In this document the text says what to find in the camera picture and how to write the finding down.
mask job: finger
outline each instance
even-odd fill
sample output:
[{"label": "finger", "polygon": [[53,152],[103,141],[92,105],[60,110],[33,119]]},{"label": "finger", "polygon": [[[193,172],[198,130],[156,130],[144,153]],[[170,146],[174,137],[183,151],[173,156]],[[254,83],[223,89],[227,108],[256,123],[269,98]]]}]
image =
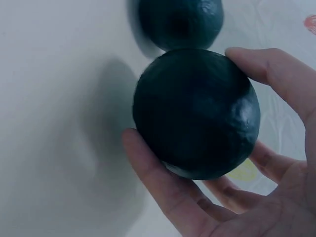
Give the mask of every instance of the finger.
[{"label": "finger", "polygon": [[298,160],[276,154],[261,142],[255,144],[249,158],[264,176],[277,184],[281,182],[287,170],[299,162]]},{"label": "finger", "polygon": [[252,209],[263,196],[240,190],[226,176],[215,180],[204,181],[214,196],[229,210],[242,214]]},{"label": "finger", "polygon": [[314,116],[315,70],[280,49],[230,48],[226,55],[250,78],[270,85],[305,124]]},{"label": "finger", "polygon": [[208,231],[218,226],[186,193],[181,179],[156,159],[136,130],[128,129],[123,134],[123,144],[138,177],[181,234],[194,236],[206,226]]},{"label": "finger", "polygon": [[199,207],[218,222],[225,222],[236,216],[232,211],[212,203],[192,180],[183,179],[183,183],[184,188]]}]

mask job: skin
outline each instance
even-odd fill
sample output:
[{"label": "skin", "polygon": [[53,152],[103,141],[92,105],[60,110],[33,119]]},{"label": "skin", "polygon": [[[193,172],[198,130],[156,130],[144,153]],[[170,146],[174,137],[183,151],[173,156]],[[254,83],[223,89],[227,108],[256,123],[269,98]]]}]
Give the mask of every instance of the skin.
[{"label": "skin", "polygon": [[307,161],[278,155],[258,141],[250,160],[277,188],[261,196],[240,190],[225,176],[205,181],[224,207],[193,181],[169,172],[134,129],[123,134],[129,161],[184,237],[315,237],[316,71],[279,49],[229,48],[226,55],[298,113],[306,129]]}]

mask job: yellow pattern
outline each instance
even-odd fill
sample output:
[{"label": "yellow pattern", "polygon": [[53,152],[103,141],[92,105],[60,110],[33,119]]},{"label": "yellow pattern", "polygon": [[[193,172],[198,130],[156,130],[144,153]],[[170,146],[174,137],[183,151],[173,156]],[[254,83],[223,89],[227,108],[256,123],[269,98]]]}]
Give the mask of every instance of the yellow pattern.
[{"label": "yellow pattern", "polygon": [[257,168],[249,159],[245,160],[244,163],[228,173],[228,176],[242,181],[254,180],[256,178],[256,175]]}]

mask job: white tablecloth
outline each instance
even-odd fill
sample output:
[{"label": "white tablecloth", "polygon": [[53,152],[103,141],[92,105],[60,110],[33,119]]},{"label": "white tablecloth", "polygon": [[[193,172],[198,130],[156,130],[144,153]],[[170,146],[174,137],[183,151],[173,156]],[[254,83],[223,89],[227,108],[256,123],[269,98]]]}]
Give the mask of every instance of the white tablecloth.
[{"label": "white tablecloth", "polygon": [[[2,236],[179,236],[120,144],[133,125],[135,83],[161,54],[140,34],[135,2],[0,0]],[[211,50],[279,47],[316,68],[316,1],[223,3],[225,25]],[[304,159],[298,116],[270,88],[255,88],[260,139]],[[275,186],[247,161],[229,177],[261,194]]]}]

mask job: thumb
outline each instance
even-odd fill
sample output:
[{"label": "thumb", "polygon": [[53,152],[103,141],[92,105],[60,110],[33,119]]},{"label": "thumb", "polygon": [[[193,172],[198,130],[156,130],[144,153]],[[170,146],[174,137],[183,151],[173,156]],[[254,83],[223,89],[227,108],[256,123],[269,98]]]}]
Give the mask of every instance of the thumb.
[{"label": "thumb", "polygon": [[315,70],[280,49],[229,48],[226,55],[250,78],[271,86],[305,125],[316,116]]}]

